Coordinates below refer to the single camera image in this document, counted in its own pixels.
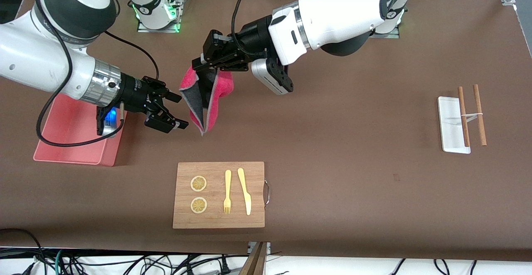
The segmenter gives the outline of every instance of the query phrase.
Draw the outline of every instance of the yellow fork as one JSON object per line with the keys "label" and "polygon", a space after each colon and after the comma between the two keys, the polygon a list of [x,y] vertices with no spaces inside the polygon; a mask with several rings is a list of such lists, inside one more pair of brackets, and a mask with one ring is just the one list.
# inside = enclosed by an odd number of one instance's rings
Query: yellow fork
{"label": "yellow fork", "polygon": [[224,200],[224,213],[231,213],[231,199],[229,199],[229,191],[231,190],[231,170],[226,170],[226,199]]}

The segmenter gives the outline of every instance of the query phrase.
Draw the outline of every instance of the pink container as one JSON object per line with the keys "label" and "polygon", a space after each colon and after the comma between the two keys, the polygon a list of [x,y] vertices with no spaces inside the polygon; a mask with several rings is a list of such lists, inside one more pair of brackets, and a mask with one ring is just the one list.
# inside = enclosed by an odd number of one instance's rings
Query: pink container
{"label": "pink container", "polygon": [[[75,143],[98,138],[96,105],[59,94],[46,118],[42,135],[57,143]],[[39,140],[35,161],[113,166],[122,131],[115,137],[76,147],[57,147]]]}

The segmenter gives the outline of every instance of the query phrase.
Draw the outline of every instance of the brown table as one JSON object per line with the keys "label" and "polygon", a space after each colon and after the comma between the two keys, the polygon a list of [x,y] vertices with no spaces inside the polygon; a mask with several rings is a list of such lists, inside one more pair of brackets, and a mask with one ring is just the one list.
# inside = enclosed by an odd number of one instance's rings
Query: brown table
{"label": "brown table", "polygon": [[[146,48],[176,90],[207,33],[228,32],[236,0],[189,0],[179,34],[136,33],[120,1],[110,31]],[[291,1],[244,0],[237,28]],[[205,137],[193,125],[160,133],[128,115],[112,168],[34,162],[49,93],[0,79],[0,227],[29,229],[49,247],[242,253],[247,241],[271,241],[285,255],[531,260],[532,59],[515,11],[500,0],[408,7],[399,40],[301,57],[290,95],[235,73]],[[106,35],[89,54],[154,74],[142,53]],[[488,146],[472,126],[470,155],[442,152],[436,99],[464,86],[474,108],[474,83]],[[184,103],[168,107],[188,119]],[[266,227],[173,230],[177,163],[191,161],[266,162]],[[32,243],[2,235],[0,245]]]}

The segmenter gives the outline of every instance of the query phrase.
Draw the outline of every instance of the lemon slice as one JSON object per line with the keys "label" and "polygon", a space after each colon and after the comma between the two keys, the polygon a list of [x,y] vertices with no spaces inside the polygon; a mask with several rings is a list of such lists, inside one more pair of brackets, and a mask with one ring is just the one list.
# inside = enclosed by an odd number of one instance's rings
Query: lemon slice
{"label": "lemon slice", "polygon": [[196,197],[190,203],[190,209],[196,214],[201,214],[207,209],[207,201],[203,197]]}
{"label": "lemon slice", "polygon": [[205,189],[206,186],[207,186],[207,180],[201,175],[194,177],[190,181],[190,187],[192,188],[192,190],[196,192],[203,191],[203,189]]}

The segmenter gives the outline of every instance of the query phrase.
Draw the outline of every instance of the cutting board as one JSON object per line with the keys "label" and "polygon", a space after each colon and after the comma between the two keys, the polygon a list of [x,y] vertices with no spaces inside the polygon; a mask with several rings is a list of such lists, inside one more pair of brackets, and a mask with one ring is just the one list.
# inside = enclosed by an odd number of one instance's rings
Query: cutting board
{"label": "cutting board", "polygon": [[[246,188],[251,195],[251,214],[246,214],[246,205],[238,168],[246,175]],[[224,214],[226,198],[225,173],[232,171],[231,213]],[[207,186],[200,192],[192,190],[190,181],[197,175],[205,177]],[[179,163],[175,184],[173,228],[262,228],[264,227],[264,162],[196,162]],[[190,208],[196,197],[207,201],[207,208],[197,214]]]}

